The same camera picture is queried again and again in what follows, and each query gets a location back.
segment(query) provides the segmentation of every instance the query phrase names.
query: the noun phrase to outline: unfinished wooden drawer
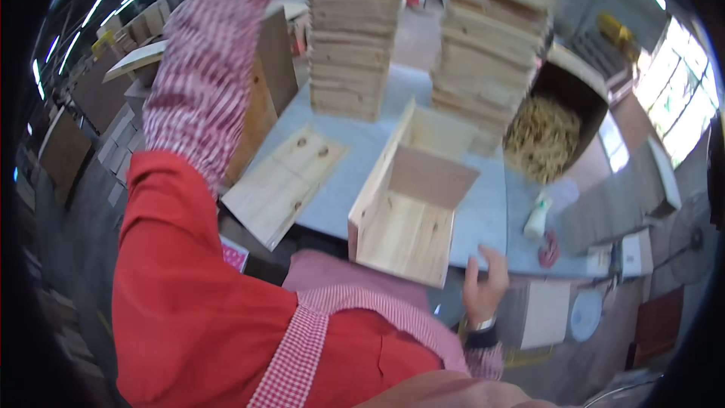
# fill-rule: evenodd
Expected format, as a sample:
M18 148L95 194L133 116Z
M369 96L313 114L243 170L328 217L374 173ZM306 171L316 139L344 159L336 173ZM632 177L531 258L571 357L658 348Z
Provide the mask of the unfinished wooden drawer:
M478 177L459 161L477 133L410 102L350 211L351 261L443 287L455 209Z

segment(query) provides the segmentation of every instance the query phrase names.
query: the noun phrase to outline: concrete floor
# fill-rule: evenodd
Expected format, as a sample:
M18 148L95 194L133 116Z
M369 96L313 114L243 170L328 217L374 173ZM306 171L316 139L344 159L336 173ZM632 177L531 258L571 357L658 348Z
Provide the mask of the concrete floor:
M440 49L440 18L442 6L429 3L425 10L406 9L396 36L394 63L429 70ZM306 63L296 62L304 71ZM588 163L575 166L581 178L581 189L593 184L597 171L609 172L601 148ZM67 211L54 202L50 182L41 176L36 192L36 216L41 233L39 257L43 278L61 294L70 297L80 315L80 329L91 352L110 382L116 377L113 337L104 329L101 314L107 322L111 317L113 272L117 259L120 221L125 208L125 193L115 207L107 197L115 178L106 172L97 159L90 158L75 196ZM290 253L298 245L290 245ZM284 267L278 261L277 267ZM279 271L260 269L264 275L278 279ZM504 379L520 385L530 395L556 403L583 403L603 388L614 372L623 369L626 348L634 337L634 319L641 300L639 283L622 286L611 301L594 338L586 343L565 342L555 348L552 357L539 365L507 370Z

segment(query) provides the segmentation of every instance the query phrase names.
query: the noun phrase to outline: gingham apron strap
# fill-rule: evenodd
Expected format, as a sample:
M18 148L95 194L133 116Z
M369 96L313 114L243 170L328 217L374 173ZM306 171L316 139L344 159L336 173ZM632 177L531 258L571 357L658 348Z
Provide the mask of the gingham apron strap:
M301 408L317 372L329 317L299 304L247 408Z

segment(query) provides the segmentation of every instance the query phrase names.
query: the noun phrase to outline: work table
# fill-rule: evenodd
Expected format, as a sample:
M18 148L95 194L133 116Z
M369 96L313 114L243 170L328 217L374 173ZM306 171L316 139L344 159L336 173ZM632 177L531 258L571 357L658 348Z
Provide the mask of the work table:
M431 89L428 73L391 65L380 118L369 123L314 113L310 107L308 83L279 117L247 170L254 168L305 124L349 147L347 156L296 218L296 223L304 227L347 239L350 208L395 129L405 105L414 97L419 107L427 107ZM595 138L592 145L601 145L598 141L599 138ZM581 166L581 161L572 171ZM607 275L608 269L593 267L590 259L571 257L566 253L551 269L541 268L537 255L539 243L526 240L522 233L541 186L507 168L500 148L492 158L468 153L463 163L480 171L481 175L456 209L450 265L465 267L469 255L478 255L476 249L480 243L505 253L512 273L555 277ZM607 173L611 173L608 167L605 176ZM486 267L482 259L479 263L482 268Z

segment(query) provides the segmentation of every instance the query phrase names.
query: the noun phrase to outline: pink checkered apron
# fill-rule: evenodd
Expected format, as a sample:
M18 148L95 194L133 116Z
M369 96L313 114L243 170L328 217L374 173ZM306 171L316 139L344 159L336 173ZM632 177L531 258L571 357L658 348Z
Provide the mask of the pink checkered apron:
M329 286L297 293L297 310L249 401L249 408L301 408L307 400L332 314L345 309L377 312L434 352L445 369L468 373L458 337L428 312L356 286Z

